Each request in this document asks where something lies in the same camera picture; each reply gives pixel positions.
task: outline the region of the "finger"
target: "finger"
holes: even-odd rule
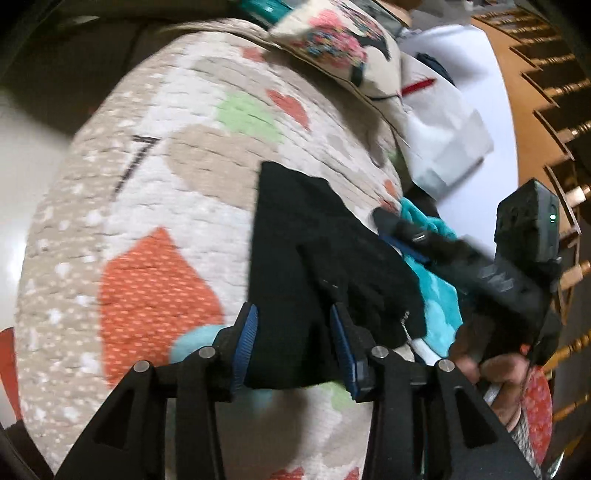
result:
[[[480,366],[481,375],[494,383],[522,385],[530,362],[518,353],[507,353],[487,360]]]
[[[478,364],[469,356],[465,355],[456,358],[454,363],[471,383],[476,384],[480,380]]]
[[[515,418],[517,411],[520,410],[522,392],[522,385],[507,382],[502,386],[501,391],[491,405],[492,411],[495,412],[501,423],[506,425],[507,428],[511,427],[511,420]]]
[[[471,328],[466,324],[460,325],[456,331],[456,339],[449,348],[449,359],[455,362],[456,359],[467,355],[472,343],[471,340]]]

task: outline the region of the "blue gripper pad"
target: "blue gripper pad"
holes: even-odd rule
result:
[[[248,364],[251,361],[252,348],[254,347],[256,332],[258,330],[258,310],[251,305],[248,315],[244,321],[244,327],[238,339],[234,357],[232,360],[232,383],[231,391],[236,391],[244,385]]]
[[[339,317],[339,311],[335,305],[330,308],[330,330],[339,362],[339,369],[343,375],[343,383],[347,391],[351,393],[351,398],[356,399],[359,395],[359,388],[357,386],[355,359],[351,352],[349,340],[345,334],[345,328]]]

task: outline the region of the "pillow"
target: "pillow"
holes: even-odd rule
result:
[[[400,92],[400,51],[390,34],[349,0],[309,0],[271,38],[370,100]]]

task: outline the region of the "orange heart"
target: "orange heart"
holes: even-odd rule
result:
[[[265,61],[262,57],[262,50],[258,47],[242,47],[242,57],[258,63]]]
[[[345,478],[345,480],[359,480],[359,467],[356,466],[349,472],[349,475]]]
[[[386,180],[384,182],[384,188],[392,197],[396,198],[396,189],[394,188],[394,182],[392,180]]]
[[[223,322],[215,293],[164,228],[107,264],[99,298],[103,366],[111,387],[136,361],[165,365],[178,337]]]
[[[284,96],[276,90],[267,90],[267,96],[273,100],[273,103],[283,110],[287,115],[298,122],[308,132],[310,131],[310,120],[299,100],[290,95]]]
[[[288,472],[285,469],[279,470],[271,475],[269,480],[301,480],[304,476],[304,469],[298,467],[292,472]]]

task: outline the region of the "cushion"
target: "cushion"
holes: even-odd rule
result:
[[[165,364],[235,321],[263,161],[325,178],[364,222],[384,202],[400,205],[382,156],[394,141],[375,111],[246,40],[252,24],[201,29],[218,31],[178,38],[121,80],[76,134],[31,225],[19,389],[54,471],[135,361]],[[363,467],[372,406],[335,383],[246,390],[217,408],[228,480],[343,480]]]
[[[369,99],[399,94],[398,45],[348,0],[311,0],[269,33],[283,47],[350,83]]]

